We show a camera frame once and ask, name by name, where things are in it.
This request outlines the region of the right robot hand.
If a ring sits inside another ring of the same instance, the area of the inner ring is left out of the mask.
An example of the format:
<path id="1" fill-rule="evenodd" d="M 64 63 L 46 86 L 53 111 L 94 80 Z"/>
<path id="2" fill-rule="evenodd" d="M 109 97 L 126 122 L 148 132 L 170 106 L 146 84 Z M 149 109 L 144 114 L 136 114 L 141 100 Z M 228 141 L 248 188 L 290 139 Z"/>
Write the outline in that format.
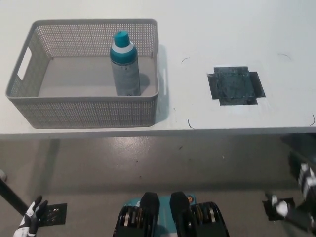
<path id="1" fill-rule="evenodd" d="M 301 215 L 308 220 L 316 219 L 316 173 L 308 163 L 303 162 L 297 155 L 290 152 L 288 155 L 290 173 L 298 183 L 299 190 L 303 196 L 303 208 L 294 208 L 285 200 L 281 200 L 277 195 L 265 193 L 268 203 L 273 213 L 282 218 Z"/>

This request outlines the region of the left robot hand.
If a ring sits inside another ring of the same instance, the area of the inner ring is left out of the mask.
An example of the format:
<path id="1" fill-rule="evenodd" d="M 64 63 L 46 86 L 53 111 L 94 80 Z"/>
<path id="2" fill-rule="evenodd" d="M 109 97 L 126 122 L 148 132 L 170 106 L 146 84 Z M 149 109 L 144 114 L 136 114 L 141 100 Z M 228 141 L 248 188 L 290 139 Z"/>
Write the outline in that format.
<path id="1" fill-rule="evenodd" d="M 38 196 L 25 212 L 19 227 L 15 230 L 13 237 L 35 237 L 39 228 L 39 222 L 46 212 L 48 201 Z"/>

